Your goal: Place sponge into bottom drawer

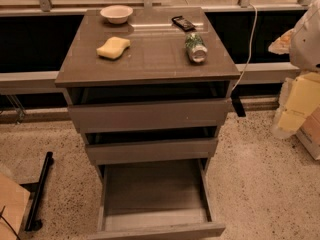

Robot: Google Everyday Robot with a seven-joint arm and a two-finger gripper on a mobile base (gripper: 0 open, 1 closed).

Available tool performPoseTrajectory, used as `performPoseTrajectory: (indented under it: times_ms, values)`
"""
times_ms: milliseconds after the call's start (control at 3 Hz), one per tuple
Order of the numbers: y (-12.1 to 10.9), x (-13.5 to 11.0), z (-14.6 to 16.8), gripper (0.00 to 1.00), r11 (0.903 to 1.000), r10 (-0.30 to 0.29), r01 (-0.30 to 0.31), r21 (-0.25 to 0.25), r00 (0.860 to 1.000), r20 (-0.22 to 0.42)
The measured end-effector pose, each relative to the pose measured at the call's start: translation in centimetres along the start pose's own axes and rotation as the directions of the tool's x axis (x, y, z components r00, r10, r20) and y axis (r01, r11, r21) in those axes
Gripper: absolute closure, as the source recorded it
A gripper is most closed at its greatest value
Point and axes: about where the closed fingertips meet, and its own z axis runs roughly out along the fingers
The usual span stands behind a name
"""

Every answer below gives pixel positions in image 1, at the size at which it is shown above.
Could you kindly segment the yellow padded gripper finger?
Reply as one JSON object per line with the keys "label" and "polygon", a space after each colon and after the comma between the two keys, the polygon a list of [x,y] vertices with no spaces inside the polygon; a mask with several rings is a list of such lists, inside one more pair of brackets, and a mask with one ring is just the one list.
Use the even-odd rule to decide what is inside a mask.
{"label": "yellow padded gripper finger", "polygon": [[287,132],[296,132],[305,122],[305,118],[283,112],[280,116],[278,127]]}
{"label": "yellow padded gripper finger", "polygon": [[307,73],[297,77],[286,102],[287,111],[295,115],[310,115],[320,105],[320,74]]}

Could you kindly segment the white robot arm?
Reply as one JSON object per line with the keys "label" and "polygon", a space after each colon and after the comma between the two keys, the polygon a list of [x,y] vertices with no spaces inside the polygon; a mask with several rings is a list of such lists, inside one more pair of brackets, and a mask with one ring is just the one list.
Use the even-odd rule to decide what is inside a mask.
{"label": "white robot arm", "polygon": [[296,25],[268,47],[274,54],[288,54],[301,70],[282,85],[272,132],[279,138],[295,134],[320,104],[320,0],[316,0]]}

